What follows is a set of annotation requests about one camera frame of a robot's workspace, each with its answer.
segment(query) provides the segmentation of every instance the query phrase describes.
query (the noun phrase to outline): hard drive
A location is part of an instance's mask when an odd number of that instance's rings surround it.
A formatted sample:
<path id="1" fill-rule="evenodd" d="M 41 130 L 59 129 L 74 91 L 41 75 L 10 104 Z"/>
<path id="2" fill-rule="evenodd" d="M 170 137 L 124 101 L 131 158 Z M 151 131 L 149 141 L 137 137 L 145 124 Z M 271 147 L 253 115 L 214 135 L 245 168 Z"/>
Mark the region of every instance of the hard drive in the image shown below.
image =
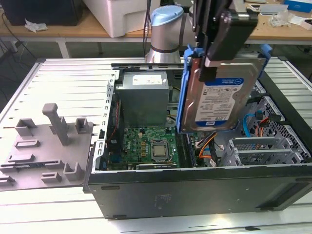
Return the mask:
<path id="1" fill-rule="evenodd" d="M 201 82 L 199 58 L 193 58 L 189 77 L 183 76 L 177 125 L 180 132 L 231 130 L 246 105 L 265 58 L 235 58 L 218 67 L 216 79 Z"/>

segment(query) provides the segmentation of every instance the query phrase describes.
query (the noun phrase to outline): plastic bag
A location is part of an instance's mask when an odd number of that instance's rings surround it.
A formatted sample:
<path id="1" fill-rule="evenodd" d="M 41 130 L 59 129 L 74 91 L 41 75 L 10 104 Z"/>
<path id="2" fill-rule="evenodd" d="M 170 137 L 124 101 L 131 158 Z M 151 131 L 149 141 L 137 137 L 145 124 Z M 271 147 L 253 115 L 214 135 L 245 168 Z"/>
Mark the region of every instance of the plastic bag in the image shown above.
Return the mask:
<path id="1" fill-rule="evenodd" d="M 288 10 L 278 12 L 277 15 L 272 15 L 269 18 L 269 24 L 273 27 L 290 26 L 289 20 L 294 17 L 295 14 L 289 13 Z"/>

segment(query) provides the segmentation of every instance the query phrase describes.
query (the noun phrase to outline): sticker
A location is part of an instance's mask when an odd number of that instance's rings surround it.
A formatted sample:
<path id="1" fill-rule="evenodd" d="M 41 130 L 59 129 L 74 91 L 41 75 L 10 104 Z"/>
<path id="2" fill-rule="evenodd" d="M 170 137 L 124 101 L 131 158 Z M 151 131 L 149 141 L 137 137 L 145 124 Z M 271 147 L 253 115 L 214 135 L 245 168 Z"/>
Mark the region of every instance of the sticker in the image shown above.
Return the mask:
<path id="1" fill-rule="evenodd" d="M 161 75 L 135 75 L 132 78 L 133 85 L 162 85 Z"/>
<path id="2" fill-rule="evenodd" d="M 20 166 L 15 166 L 15 168 L 28 168 L 30 167 L 29 165 L 20 165 Z"/>
<path id="3" fill-rule="evenodd" d="M 225 123 L 235 105 L 233 95 L 243 86 L 242 78 L 217 78 L 205 82 L 196 113 L 196 124 L 215 126 Z"/>
<path id="4" fill-rule="evenodd" d="M 211 165 L 212 167 L 216 167 L 215 161 L 213 161 L 212 159 L 210 159 L 210 165 Z"/>

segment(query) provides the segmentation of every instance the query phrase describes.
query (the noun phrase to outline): white paper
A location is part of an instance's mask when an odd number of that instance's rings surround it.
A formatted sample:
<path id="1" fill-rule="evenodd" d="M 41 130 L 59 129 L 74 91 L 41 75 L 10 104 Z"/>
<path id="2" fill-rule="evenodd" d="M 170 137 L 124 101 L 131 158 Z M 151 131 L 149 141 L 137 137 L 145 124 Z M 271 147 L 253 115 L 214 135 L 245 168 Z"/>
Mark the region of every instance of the white paper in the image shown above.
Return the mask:
<path id="1" fill-rule="evenodd" d="M 278 12 L 287 10 L 288 5 L 278 4 L 264 4 L 260 5 L 259 10 L 261 13 L 267 15 L 269 13 L 277 14 Z"/>
<path id="2" fill-rule="evenodd" d="M 32 23 L 28 21 L 27 19 L 25 19 L 25 22 L 26 22 L 25 28 L 27 28 L 28 30 L 34 33 L 37 31 L 48 30 L 47 25 L 45 23 Z"/>
<path id="3" fill-rule="evenodd" d="M 161 75 L 135 75 L 132 78 L 133 85 L 162 85 Z"/>
<path id="4" fill-rule="evenodd" d="M 294 16 L 292 17 L 288 22 L 289 23 L 293 23 L 293 24 L 297 24 L 300 25 L 302 23 L 302 21 L 306 20 L 307 18 L 304 17 L 300 17 L 300 16 Z"/>

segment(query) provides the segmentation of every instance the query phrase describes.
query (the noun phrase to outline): wooden table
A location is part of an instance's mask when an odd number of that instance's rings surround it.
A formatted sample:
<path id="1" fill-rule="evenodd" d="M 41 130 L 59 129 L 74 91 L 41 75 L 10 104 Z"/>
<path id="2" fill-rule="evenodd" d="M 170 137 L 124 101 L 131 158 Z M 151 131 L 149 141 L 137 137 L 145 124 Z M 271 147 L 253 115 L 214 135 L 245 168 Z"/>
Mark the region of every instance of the wooden table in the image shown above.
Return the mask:
<path id="1" fill-rule="evenodd" d="M 310 13 L 293 13 L 307 18 L 311 16 Z M 268 19 L 269 16 L 259 15 L 259 24 L 246 43 L 312 44 L 312 31 L 294 24 L 291 27 L 273 28 L 269 25 Z M 53 41 L 58 43 L 63 58 L 70 58 L 70 53 L 66 47 L 67 42 L 98 42 L 99 50 L 102 52 L 101 42 L 141 42 L 143 35 L 143 30 L 139 30 L 127 33 L 123 37 L 111 38 L 93 14 L 87 10 L 84 11 L 80 23 L 75 27 L 48 25 L 47 31 L 33 33 L 24 26 L 11 26 L 8 20 L 6 23 L 21 41 Z M 16 41 L 2 20 L 0 20 L 0 38 L 3 41 Z"/>

